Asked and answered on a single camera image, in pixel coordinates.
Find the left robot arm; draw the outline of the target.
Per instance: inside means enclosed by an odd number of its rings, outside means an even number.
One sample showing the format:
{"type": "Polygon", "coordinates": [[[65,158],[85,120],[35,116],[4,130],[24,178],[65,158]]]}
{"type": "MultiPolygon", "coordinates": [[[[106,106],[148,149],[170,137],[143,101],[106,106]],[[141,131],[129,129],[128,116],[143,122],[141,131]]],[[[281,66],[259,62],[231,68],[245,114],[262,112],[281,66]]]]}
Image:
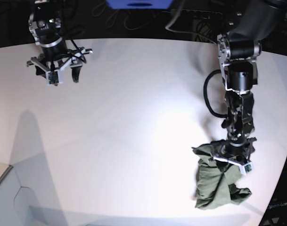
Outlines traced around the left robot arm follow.
{"type": "Polygon", "coordinates": [[[224,19],[217,35],[220,68],[211,72],[204,82],[205,103],[209,103],[207,87],[210,79],[222,76],[225,88],[225,114],[210,110],[223,120],[227,138],[212,142],[211,159],[235,165],[241,174],[253,170],[250,155],[254,152],[251,137],[254,131],[253,86],[258,83],[257,58],[262,52],[261,41],[287,13],[287,0],[239,0],[224,19]]]}

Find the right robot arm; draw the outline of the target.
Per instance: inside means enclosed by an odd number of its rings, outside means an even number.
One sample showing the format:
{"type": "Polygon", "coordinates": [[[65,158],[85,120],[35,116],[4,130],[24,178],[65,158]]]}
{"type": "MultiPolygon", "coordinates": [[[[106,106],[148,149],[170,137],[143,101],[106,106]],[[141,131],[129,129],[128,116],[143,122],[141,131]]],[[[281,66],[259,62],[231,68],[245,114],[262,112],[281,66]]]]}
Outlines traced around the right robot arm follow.
{"type": "Polygon", "coordinates": [[[80,71],[87,63],[85,55],[90,48],[78,47],[66,30],[64,0],[36,0],[28,20],[29,32],[42,53],[31,57],[26,66],[34,66],[36,75],[46,79],[48,85],[62,83],[62,72],[69,67],[72,80],[79,82],[80,71]]]}

